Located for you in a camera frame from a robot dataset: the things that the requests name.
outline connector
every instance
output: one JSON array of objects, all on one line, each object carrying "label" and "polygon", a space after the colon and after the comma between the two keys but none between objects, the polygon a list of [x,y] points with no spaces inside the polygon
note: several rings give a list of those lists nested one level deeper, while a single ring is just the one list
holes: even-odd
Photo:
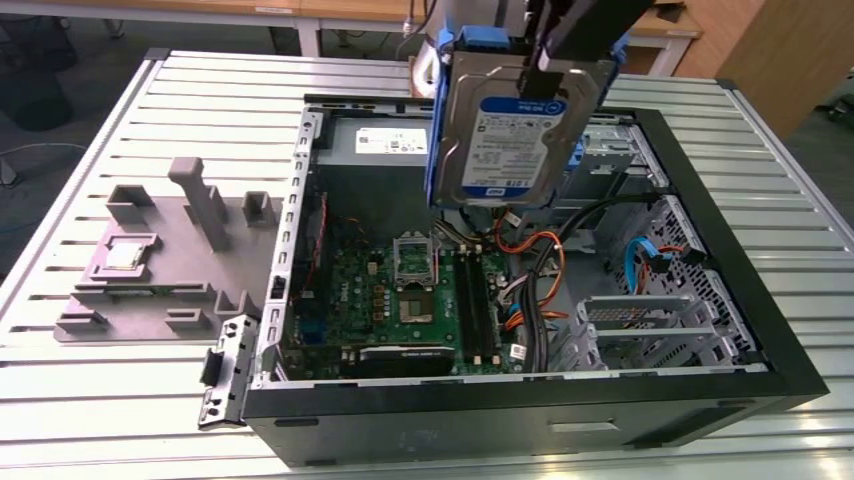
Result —
[{"label": "connector", "polygon": [[684,247],[684,250],[682,250],[682,253],[679,254],[679,259],[691,266],[703,263],[706,261],[706,257],[706,252],[691,248],[690,245]]},{"label": "connector", "polygon": [[672,263],[671,253],[659,253],[658,255],[650,255],[647,251],[640,252],[640,256],[650,266],[652,273],[667,273],[670,271],[670,264]]}]

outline white sticker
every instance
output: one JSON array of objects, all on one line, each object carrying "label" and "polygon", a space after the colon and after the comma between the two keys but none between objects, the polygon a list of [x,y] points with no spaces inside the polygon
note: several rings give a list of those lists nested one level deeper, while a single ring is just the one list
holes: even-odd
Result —
[{"label": "white sticker", "polygon": [[512,212],[507,212],[507,215],[504,215],[504,219],[507,220],[507,223],[510,223],[516,228],[519,228],[519,225],[522,225],[522,219]]},{"label": "white sticker", "polygon": [[293,13],[293,10],[289,8],[275,8],[275,7],[255,7],[255,11],[257,13],[287,13],[288,15]]},{"label": "white sticker", "polygon": [[510,358],[515,358],[516,360],[524,360],[524,354],[527,352],[527,348],[524,345],[519,345],[514,343],[510,345]]},{"label": "white sticker", "polygon": [[423,128],[360,128],[356,153],[396,155],[427,154],[427,130]]},{"label": "white sticker", "polygon": [[560,123],[566,108],[560,101],[481,101],[461,182],[471,193],[515,196],[534,185],[548,154],[543,134]]}]

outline metal table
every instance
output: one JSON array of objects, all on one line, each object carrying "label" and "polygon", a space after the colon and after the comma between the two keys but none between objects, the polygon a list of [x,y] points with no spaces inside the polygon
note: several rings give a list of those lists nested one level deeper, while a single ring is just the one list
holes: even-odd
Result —
[{"label": "metal table", "polygon": [[[303,94],[403,96],[407,74],[403,63],[331,58],[172,52],[143,62],[0,289],[2,478],[287,472],[249,430],[196,431],[207,345],[64,347],[53,321],[107,225],[113,185],[177,194],[171,158],[197,156],[223,196],[287,193]],[[851,231],[738,92],[710,80],[623,76],[607,105],[666,115],[830,395],[678,449],[377,465],[369,473],[348,467],[324,476],[435,478],[437,467],[444,478],[854,476]]]}]

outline wooden cabinet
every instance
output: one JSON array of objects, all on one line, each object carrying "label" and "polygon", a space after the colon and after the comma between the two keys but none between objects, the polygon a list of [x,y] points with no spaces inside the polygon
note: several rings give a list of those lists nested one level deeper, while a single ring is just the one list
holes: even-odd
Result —
[{"label": "wooden cabinet", "polygon": [[684,1],[703,36],[675,75],[732,80],[784,138],[854,65],[854,1]]}]

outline motherboard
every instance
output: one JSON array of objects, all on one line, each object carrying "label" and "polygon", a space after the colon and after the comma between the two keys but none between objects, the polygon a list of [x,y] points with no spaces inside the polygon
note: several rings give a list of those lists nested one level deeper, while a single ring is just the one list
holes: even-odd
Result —
[{"label": "motherboard", "polygon": [[[416,238],[429,248],[409,248]],[[297,317],[307,379],[514,371],[492,303],[504,256],[432,242],[404,234],[393,246],[333,253],[325,315]]]}]

